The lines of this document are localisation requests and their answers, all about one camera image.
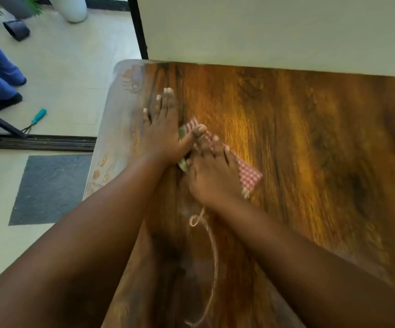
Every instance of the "fingernail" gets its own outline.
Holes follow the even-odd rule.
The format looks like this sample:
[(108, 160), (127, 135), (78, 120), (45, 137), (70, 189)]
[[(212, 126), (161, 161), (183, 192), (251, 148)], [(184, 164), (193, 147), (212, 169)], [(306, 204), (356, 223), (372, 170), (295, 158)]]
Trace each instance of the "fingernail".
[(201, 125), (199, 126), (199, 132), (202, 133), (202, 134), (204, 134), (204, 133), (206, 133), (206, 131), (207, 131), (207, 127), (204, 126), (203, 124), (201, 124)]

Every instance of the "red and white checkered fabric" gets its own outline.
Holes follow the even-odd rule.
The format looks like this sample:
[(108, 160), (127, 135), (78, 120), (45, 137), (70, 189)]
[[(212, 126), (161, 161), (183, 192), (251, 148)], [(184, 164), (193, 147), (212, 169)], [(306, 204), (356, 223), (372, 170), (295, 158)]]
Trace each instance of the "red and white checkered fabric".
[[(185, 124), (185, 129), (186, 129), (187, 133), (190, 132), (193, 128), (195, 128), (199, 124), (200, 123), (195, 118), (193, 118), (190, 122)], [(205, 137), (209, 141), (210, 148), (212, 150), (213, 149), (213, 145), (212, 145), (213, 135), (210, 132), (207, 132), (205, 134)], [(247, 164), (246, 161), (239, 158), (237, 154), (234, 153), (234, 155), (237, 158), (238, 175), (240, 176), (240, 183), (242, 184), (242, 187), (243, 187), (243, 194), (245, 197), (247, 197), (247, 196), (249, 196), (250, 192), (252, 192), (255, 185), (257, 185), (257, 183), (263, 177), (263, 174), (260, 173), (260, 171), (255, 169), (253, 166)]]

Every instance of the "wooden table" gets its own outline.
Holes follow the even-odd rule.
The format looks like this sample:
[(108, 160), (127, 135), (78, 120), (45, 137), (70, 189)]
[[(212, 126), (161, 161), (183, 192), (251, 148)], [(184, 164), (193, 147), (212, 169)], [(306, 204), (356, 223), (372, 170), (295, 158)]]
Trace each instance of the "wooden table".
[[(252, 201), (272, 218), (395, 286), (395, 77), (187, 63), (115, 68), (85, 197), (138, 150), (142, 109), (164, 87), (263, 180)], [(213, 256), (183, 173), (166, 171), (104, 327), (178, 327), (197, 320)], [(300, 322), (233, 234), (208, 217), (219, 281), (201, 327), (296, 327)]]

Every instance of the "forearm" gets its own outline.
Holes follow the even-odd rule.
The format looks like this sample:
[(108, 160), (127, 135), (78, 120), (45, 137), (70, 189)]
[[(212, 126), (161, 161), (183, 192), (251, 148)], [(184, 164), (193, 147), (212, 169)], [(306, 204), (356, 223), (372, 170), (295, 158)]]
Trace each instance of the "forearm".
[(0, 323), (37, 326), (37, 319), (45, 327), (83, 320), (99, 327), (163, 170), (151, 156), (137, 159), (22, 254), (0, 275), (0, 311), (10, 320)]
[(216, 211), (307, 326), (395, 326), (395, 290), (382, 281), (245, 200), (221, 200)]

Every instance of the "potted plant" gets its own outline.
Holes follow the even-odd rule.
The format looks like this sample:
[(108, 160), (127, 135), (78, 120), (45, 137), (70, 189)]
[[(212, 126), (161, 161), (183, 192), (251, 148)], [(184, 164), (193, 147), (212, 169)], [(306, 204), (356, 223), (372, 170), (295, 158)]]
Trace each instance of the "potted plant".
[(7, 10), (16, 18), (28, 18), (41, 14), (41, 8), (36, 0), (0, 0), (0, 7)]
[(53, 8), (67, 21), (78, 23), (87, 17), (85, 0), (50, 0)]

